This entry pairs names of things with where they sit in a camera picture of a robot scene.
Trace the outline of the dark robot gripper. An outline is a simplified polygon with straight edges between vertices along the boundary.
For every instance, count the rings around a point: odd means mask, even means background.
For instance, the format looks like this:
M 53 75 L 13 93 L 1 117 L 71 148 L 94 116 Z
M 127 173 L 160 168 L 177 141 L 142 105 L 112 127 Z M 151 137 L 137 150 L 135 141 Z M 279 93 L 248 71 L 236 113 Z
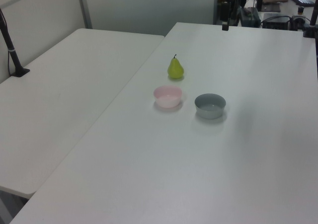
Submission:
M 229 11 L 230 11 L 230 4 L 228 2 L 222 2 L 221 3 L 221 21 L 222 21 L 222 30 L 228 31 L 229 25 Z

